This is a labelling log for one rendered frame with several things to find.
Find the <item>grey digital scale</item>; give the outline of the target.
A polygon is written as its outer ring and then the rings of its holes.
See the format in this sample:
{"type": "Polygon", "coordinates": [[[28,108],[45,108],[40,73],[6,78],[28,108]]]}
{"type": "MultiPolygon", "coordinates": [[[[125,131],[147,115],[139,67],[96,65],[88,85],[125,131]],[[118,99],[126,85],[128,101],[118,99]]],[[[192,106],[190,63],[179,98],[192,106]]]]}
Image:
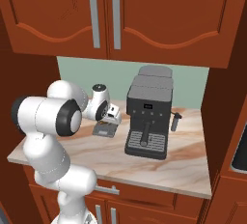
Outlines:
{"type": "Polygon", "coordinates": [[[117,125],[105,122],[97,122],[94,129],[93,135],[113,138],[117,131],[117,125]]]}

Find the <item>brown tall oven cabinet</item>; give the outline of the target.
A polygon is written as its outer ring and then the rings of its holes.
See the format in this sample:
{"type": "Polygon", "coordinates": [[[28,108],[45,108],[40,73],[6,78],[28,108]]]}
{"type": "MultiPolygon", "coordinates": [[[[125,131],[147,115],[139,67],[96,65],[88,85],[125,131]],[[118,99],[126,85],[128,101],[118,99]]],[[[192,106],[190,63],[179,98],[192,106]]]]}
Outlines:
{"type": "Polygon", "coordinates": [[[229,65],[208,72],[202,119],[212,197],[203,203],[200,224],[247,224],[247,172],[232,169],[247,126],[247,0],[229,65]]]}

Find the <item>black espresso coffee machine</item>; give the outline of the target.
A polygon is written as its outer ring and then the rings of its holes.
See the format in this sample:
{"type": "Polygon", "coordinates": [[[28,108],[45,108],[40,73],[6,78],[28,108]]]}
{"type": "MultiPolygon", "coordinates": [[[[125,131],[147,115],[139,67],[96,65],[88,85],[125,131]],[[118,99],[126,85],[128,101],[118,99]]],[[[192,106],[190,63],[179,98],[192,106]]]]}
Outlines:
{"type": "Polygon", "coordinates": [[[182,118],[172,111],[172,75],[167,67],[147,65],[134,77],[126,97],[126,114],[130,116],[126,154],[166,158],[169,131],[175,131],[182,118]]]}

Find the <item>brown drawer front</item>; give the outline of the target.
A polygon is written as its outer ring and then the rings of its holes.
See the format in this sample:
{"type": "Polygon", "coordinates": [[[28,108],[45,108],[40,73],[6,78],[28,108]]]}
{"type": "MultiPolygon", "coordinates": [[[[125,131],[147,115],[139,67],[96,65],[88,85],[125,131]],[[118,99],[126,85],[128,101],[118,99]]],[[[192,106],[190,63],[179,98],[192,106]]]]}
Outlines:
{"type": "MultiPolygon", "coordinates": [[[[37,185],[34,180],[34,170],[30,166],[24,166],[23,170],[29,182],[29,186],[30,184],[37,185]]],[[[98,180],[97,182],[100,186],[105,187],[111,187],[112,185],[115,185],[116,188],[120,190],[120,195],[108,194],[96,190],[90,195],[87,195],[99,198],[105,203],[107,201],[116,201],[124,202],[130,205],[141,206],[147,209],[162,208],[173,210],[177,201],[177,195],[171,192],[105,180],[98,180]]]]}

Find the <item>brown base cupboard door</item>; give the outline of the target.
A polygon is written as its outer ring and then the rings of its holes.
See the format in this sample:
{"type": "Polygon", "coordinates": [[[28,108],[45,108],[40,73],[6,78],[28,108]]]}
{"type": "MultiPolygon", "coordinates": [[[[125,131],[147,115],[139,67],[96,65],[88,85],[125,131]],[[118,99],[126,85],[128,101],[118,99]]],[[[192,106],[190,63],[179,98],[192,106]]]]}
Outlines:
{"type": "Polygon", "coordinates": [[[116,201],[109,201],[108,208],[110,224],[112,224],[111,208],[115,208],[117,211],[117,224],[202,224],[198,217],[188,217],[139,208],[116,201]]]}
{"type": "MultiPolygon", "coordinates": [[[[38,185],[30,184],[30,189],[39,209],[43,224],[50,224],[59,214],[59,206],[57,203],[58,192],[43,188],[38,185]]],[[[105,213],[105,202],[99,198],[92,196],[85,197],[85,203],[88,210],[96,217],[96,205],[101,207],[102,224],[107,224],[107,216],[105,213]]]]}

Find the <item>brown wall cupboard door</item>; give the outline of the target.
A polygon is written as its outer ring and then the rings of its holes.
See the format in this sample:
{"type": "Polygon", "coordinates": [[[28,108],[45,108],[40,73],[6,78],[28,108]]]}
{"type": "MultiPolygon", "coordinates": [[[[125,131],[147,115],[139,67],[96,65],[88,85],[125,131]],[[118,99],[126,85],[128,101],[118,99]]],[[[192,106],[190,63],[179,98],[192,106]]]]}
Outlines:
{"type": "Polygon", "coordinates": [[[110,59],[225,69],[245,0],[120,0],[120,50],[106,4],[110,59]]]}
{"type": "Polygon", "coordinates": [[[107,57],[104,0],[97,0],[100,48],[94,48],[90,0],[0,0],[16,53],[107,57]]]}

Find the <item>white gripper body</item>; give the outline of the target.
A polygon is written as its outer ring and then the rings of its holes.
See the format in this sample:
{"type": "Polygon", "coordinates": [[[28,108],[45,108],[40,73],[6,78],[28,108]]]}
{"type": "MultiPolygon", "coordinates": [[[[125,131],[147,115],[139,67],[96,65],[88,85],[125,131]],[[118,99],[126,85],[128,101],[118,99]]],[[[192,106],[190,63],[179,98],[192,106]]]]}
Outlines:
{"type": "Polygon", "coordinates": [[[110,124],[119,125],[122,121],[120,107],[115,104],[111,104],[105,117],[103,118],[103,121],[110,124]]]}

